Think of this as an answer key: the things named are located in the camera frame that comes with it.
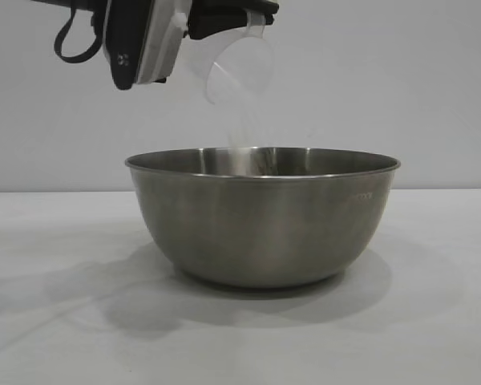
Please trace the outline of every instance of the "black strap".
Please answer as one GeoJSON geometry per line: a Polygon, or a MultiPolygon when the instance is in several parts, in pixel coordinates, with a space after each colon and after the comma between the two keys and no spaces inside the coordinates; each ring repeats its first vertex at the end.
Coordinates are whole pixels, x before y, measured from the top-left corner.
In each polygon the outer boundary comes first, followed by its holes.
{"type": "Polygon", "coordinates": [[[54,42],[54,51],[57,56],[62,59],[66,63],[76,64],[76,63],[83,63],[87,60],[91,59],[95,56],[100,48],[102,47],[102,38],[100,36],[96,36],[95,41],[92,45],[87,49],[87,51],[83,52],[80,55],[76,56],[64,56],[63,55],[63,43],[67,37],[68,32],[73,25],[73,20],[75,20],[75,15],[77,14],[77,4],[76,0],[71,0],[71,16],[67,23],[63,26],[61,31],[57,34],[54,42]]]}

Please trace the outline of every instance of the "bowl rim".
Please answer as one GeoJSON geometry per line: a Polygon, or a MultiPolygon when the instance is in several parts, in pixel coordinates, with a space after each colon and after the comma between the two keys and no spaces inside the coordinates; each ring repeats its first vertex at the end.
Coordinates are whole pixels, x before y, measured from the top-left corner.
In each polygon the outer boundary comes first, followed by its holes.
{"type": "Polygon", "coordinates": [[[359,154],[359,155],[369,155],[369,156],[379,156],[381,158],[387,159],[390,162],[394,163],[393,165],[385,168],[378,168],[375,170],[369,171],[360,171],[360,172],[349,172],[343,174],[317,174],[317,175],[303,175],[303,176],[243,176],[243,175],[215,175],[215,174],[203,174],[203,173],[195,173],[195,172],[181,172],[181,171],[169,171],[163,170],[158,168],[149,168],[143,167],[136,164],[133,164],[135,160],[139,159],[142,156],[149,156],[153,154],[160,154],[160,153],[169,153],[169,152],[187,152],[187,151],[218,151],[224,150],[228,151],[233,148],[231,147],[205,147],[205,148],[179,148],[179,149],[172,149],[172,150],[161,150],[161,151],[154,151],[154,152],[145,152],[142,154],[137,154],[134,156],[129,156],[125,160],[125,165],[130,169],[134,169],[137,171],[143,172],[150,172],[153,174],[160,174],[160,175],[171,175],[171,176],[186,176],[186,177],[195,177],[200,179],[216,179],[216,180],[323,180],[323,179],[336,179],[336,178],[351,178],[355,176],[369,176],[374,174],[382,174],[386,172],[391,172],[397,170],[401,167],[401,161],[393,158],[392,156],[387,156],[375,152],[363,152],[363,151],[355,151],[355,150],[341,150],[335,148],[315,148],[315,147],[280,147],[280,146],[267,146],[267,147],[243,147],[243,148],[236,148],[239,150],[265,150],[265,149],[288,149],[288,150],[320,150],[320,151],[327,151],[327,152],[344,152],[344,153],[352,153],[352,154],[359,154]]]}

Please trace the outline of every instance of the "transparent cup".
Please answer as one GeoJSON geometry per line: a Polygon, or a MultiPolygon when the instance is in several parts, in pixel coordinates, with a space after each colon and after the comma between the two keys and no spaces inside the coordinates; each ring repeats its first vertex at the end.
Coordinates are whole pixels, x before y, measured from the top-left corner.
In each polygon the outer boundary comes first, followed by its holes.
{"type": "Polygon", "coordinates": [[[265,16],[246,10],[245,29],[227,30],[193,42],[192,73],[212,104],[243,103],[261,95],[274,73],[274,53],[263,39],[265,16]]]}

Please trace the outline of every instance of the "bowl base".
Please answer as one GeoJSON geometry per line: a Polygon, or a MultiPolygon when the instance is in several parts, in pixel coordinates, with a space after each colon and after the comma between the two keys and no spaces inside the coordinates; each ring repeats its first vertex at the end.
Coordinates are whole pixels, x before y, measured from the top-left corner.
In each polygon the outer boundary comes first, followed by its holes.
{"type": "Polygon", "coordinates": [[[320,278],[311,282],[304,282],[295,285],[278,285],[278,286],[252,286],[252,285],[240,285],[231,284],[225,282],[213,281],[211,279],[203,278],[199,275],[188,272],[187,270],[181,269],[175,266],[176,273],[185,280],[191,280],[197,282],[202,286],[207,286],[208,288],[224,291],[224,292],[244,292],[244,293],[277,293],[289,290],[306,290],[317,288],[319,286],[329,286],[330,284],[339,283],[344,277],[344,270],[336,272],[334,274],[328,275],[327,277],[320,278]]]}

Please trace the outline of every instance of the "metal mixing bowl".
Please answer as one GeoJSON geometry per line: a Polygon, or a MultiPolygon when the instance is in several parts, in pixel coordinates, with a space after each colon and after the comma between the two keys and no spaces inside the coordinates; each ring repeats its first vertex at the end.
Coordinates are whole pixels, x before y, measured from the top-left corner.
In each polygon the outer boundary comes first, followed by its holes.
{"type": "Polygon", "coordinates": [[[127,160],[143,218],[176,266],[231,286],[277,288],[343,271],[367,247],[396,159],[318,148],[246,148],[271,176],[232,176],[237,150],[127,160]]]}

